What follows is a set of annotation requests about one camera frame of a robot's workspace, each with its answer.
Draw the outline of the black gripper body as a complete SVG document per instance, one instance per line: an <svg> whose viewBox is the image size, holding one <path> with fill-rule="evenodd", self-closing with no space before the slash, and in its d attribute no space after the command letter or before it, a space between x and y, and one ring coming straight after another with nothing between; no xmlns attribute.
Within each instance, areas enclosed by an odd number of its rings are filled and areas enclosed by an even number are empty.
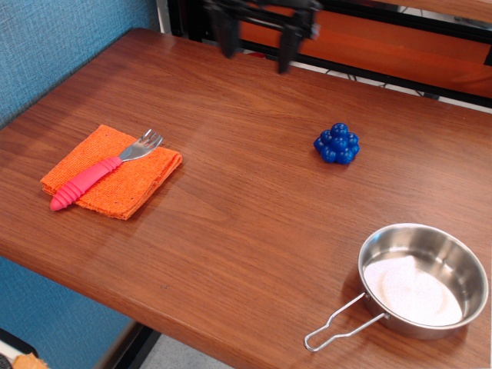
<svg viewBox="0 0 492 369"><path fill-rule="evenodd" d="M311 16L312 38L316 26L316 15L323 9L319 1L205 1L204 8L206 2L219 2L233 10L239 21L239 36L243 22L281 33L282 25L295 12L307 11Z"/></svg>

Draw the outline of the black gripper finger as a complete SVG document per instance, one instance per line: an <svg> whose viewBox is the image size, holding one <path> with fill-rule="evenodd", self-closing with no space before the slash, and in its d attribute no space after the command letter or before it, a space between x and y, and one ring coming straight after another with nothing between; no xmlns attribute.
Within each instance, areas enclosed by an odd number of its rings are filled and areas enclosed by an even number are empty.
<svg viewBox="0 0 492 369"><path fill-rule="evenodd" d="M219 2L206 2L211 30L218 43L221 53L232 58L239 45L239 21L233 10Z"/></svg>
<svg viewBox="0 0 492 369"><path fill-rule="evenodd" d="M283 25L278 48L278 73L288 71L302 41L311 37L311 16L307 11L297 11Z"/></svg>

